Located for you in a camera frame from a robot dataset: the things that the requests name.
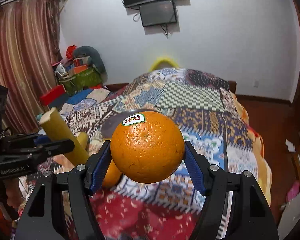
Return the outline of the short yellow sugarcane piece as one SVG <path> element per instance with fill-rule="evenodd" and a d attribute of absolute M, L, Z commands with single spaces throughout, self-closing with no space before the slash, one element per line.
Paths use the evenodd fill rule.
<path fill-rule="evenodd" d="M 86 151 L 88 144 L 87 133 L 80 132 L 79 135 L 75 137 L 56 107 L 52 107 L 49 111 L 44 113 L 39 120 L 39 124 L 52 141 L 70 139 L 74 143 L 74 149 L 64 154 L 72 165 L 77 166 L 86 163 L 89 158 L 89 154 Z"/>

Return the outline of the large orange with sticker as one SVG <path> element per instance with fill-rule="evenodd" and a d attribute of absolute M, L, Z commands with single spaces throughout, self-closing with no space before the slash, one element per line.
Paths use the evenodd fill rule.
<path fill-rule="evenodd" d="M 125 176 L 137 183 L 152 184 L 168 178 L 180 166 L 185 142 L 169 117 L 145 111 L 118 124 L 111 136 L 110 151 Z"/>

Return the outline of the red flat box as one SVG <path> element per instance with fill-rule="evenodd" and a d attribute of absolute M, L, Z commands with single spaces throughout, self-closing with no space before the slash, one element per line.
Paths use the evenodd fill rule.
<path fill-rule="evenodd" d="M 53 101 L 55 101 L 57 98 L 59 98 L 60 96 L 62 96 L 65 93 L 66 93 L 66 90 L 65 90 L 64 86 L 57 85 L 57 86 L 53 87 L 51 90 L 49 90 L 47 93 L 42 95 L 39 98 L 39 101 L 43 106 L 48 106 L 50 103 L 52 103 Z"/>

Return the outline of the dark oval plate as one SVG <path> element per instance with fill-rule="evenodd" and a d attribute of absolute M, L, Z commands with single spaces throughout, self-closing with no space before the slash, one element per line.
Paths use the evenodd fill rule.
<path fill-rule="evenodd" d="M 113 132 L 115 131 L 119 123 L 121 123 L 125 118 L 129 116 L 143 111 L 149 111 L 149 109 L 136 109 L 112 115 L 101 126 L 100 131 L 102 137 L 105 140 L 110 140 Z"/>

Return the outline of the small orange fruit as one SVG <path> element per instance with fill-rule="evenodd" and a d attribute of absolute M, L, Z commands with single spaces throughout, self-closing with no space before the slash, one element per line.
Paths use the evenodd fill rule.
<path fill-rule="evenodd" d="M 104 180 L 102 181 L 102 187 L 111 188 L 115 186 L 122 176 L 121 171 L 117 168 L 113 160 L 110 162 Z"/>

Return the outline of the green storage box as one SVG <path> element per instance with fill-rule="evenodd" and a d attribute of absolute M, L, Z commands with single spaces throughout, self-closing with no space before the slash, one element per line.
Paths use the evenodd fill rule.
<path fill-rule="evenodd" d="M 71 77 L 60 79 L 59 83 L 64 86 L 69 96 L 91 87 L 95 87 L 102 83 L 101 76 L 94 68 L 88 68 Z"/>

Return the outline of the red plush toy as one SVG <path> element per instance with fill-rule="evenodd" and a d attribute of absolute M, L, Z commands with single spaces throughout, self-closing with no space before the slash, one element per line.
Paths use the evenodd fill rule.
<path fill-rule="evenodd" d="M 67 59 L 72 58 L 73 52 L 76 48 L 77 47 L 75 45 L 68 46 L 68 48 L 66 49 L 66 53 L 65 53 Z"/>

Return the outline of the patchwork patterned quilt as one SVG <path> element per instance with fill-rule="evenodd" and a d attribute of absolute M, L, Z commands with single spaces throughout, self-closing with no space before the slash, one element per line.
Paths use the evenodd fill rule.
<path fill-rule="evenodd" d="M 250 171 L 269 202 L 271 171 L 263 158 L 262 139 L 249 128 L 245 110 L 227 81 L 191 69 L 156 70 L 136 78 L 119 96 L 63 119 L 75 137 L 87 133 L 90 157 L 106 141 L 102 124 L 114 114 L 136 109 L 169 117 L 184 142 L 189 141 L 210 164 L 235 174 Z M 79 239 L 68 192 L 62 197 L 68 239 Z M 104 239 L 190 239 L 205 197 L 194 189 L 183 158 L 160 182 L 137 183 L 122 173 L 115 186 L 101 186 L 89 200 Z M 229 192 L 217 239 L 225 239 L 232 201 Z"/>

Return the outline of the grey rolled cushion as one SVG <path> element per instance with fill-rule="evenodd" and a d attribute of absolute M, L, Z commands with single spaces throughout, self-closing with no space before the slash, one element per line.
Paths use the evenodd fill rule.
<path fill-rule="evenodd" d="M 99 52 L 91 46 L 81 46 L 74 50 L 72 57 L 75 60 L 81 60 L 88 67 L 94 68 L 96 72 L 101 76 L 101 79 L 106 82 L 108 74 L 103 60 Z"/>

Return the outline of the striped red curtain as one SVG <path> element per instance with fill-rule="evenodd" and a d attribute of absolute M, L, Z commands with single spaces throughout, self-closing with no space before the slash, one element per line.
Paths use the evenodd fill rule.
<path fill-rule="evenodd" d="M 61 0 L 18 0 L 0 7 L 0 85 L 8 88 L 4 122 L 17 133 L 38 129 L 39 98 L 55 87 L 61 60 Z"/>

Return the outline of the yellow fuzzy headboard item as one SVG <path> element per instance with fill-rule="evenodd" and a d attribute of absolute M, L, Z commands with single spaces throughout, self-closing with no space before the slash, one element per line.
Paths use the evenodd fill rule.
<path fill-rule="evenodd" d="M 160 70 L 162 68 L 176 68 L 179 69 L 179 65 L 170 57 L 158 57 L 151 65 L 149 72 Z"/>

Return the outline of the small wall monitor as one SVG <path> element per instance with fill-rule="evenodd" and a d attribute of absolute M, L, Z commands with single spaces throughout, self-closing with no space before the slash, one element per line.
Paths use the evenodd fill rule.
<path fill-rule="evenodd" d="M 143 4 L 139 6 L 139 11 L 144 28 L 177 23 L 175 4 L 172 0 Z"/>

